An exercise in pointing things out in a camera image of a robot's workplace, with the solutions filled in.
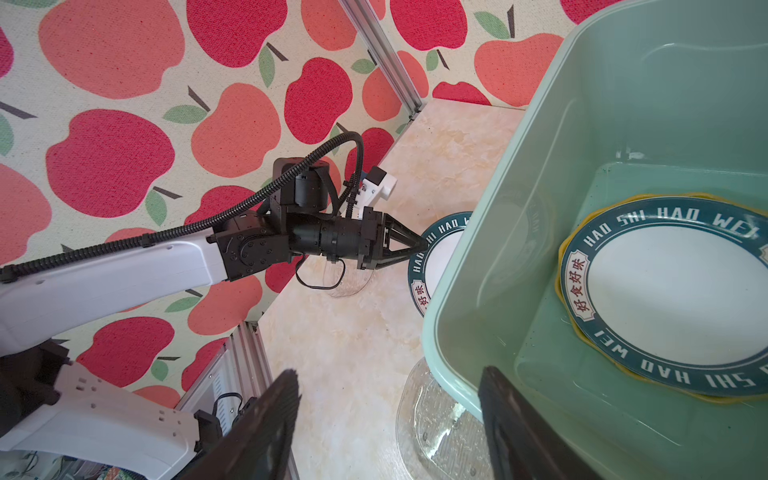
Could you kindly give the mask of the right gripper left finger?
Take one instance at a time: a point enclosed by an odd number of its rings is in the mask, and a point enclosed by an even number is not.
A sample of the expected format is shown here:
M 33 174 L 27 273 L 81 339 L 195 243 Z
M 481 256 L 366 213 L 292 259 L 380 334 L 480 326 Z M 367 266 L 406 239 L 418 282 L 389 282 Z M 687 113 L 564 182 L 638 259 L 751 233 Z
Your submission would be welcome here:
M 184 469 L 179 479 L 284 479 L 300 405 L 293 369 L 246 405 L 229 434 Z

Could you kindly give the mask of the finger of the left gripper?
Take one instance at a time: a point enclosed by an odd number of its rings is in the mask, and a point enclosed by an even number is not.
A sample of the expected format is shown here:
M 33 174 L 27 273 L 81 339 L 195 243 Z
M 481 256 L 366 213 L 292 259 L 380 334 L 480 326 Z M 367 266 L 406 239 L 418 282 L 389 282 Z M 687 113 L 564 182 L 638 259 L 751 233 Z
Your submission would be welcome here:
M 412 256 L 423 253 L 428 249 L 426 243 L 421 243 L 408 248 L 391 250 L 386 246 L 377 246 L 368 261 L 368 268 L 371 270 L 380 270 L 398 263 L 408 261 Z
M 428 242 L 392 215 L 384 215 L 385 245 L 389 249 L 427 249 Z

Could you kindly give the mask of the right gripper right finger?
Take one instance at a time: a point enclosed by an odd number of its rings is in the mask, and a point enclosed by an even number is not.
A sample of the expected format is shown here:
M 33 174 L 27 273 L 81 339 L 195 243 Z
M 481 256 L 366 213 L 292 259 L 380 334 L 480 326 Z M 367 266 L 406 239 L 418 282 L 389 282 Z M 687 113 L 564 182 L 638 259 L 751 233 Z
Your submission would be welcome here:
M 498 368 L 483 369 L 478 398 L 496 479 L 599 477 Z

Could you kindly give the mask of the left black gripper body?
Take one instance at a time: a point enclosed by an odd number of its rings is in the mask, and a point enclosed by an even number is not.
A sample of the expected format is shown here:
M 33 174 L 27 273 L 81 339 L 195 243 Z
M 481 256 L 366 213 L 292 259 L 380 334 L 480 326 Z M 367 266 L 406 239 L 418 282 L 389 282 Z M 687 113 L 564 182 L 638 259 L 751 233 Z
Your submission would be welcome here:
M 288 237 L 293 254 L 355 260 L 359 269 L 390 264 L 386 215 L 366 207 L 362 218 L 346 217 L 324 160 L 270 196 L 269 220 Z

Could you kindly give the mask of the small green rim lettered plate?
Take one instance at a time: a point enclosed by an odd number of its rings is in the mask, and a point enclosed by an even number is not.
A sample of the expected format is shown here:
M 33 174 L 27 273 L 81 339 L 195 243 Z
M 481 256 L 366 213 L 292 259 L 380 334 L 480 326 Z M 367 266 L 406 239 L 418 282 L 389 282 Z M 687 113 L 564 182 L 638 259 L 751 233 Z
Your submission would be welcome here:
M 413 303 L 422 316 L 469 225 L 471 215 L 471 211 L 456 212 L 434 222 L 422 234 L 428 248 L 409 260 L 408 287 Z

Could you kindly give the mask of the large green rim lettered plate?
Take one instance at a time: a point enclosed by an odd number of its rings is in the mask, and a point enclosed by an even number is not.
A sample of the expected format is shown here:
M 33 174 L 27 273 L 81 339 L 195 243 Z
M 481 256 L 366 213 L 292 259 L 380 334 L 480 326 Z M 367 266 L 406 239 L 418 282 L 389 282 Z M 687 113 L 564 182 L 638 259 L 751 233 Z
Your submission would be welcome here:
M 598 210 L 561 244 L 555 290 L 625 373 L 713 402 L 767 393 L 767 216 L 704 194 Z

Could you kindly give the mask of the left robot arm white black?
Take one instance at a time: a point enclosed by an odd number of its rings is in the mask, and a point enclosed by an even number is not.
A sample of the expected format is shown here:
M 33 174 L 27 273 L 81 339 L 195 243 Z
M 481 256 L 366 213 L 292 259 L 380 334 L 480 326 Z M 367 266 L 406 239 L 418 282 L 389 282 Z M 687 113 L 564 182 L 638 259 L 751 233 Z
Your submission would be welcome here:
M 74 363 L 55 337 L 185 290 L 248 278 L 310 255 L 376 270 L 426 241 L 388 214 L 380 169 L 337 192 L 324 165 L 281 159 L 240 204 L 174 229 L 1 270 L 1 448 L 74 457 L 176 479 L 220 439 L 215 413 L 153 404 Z

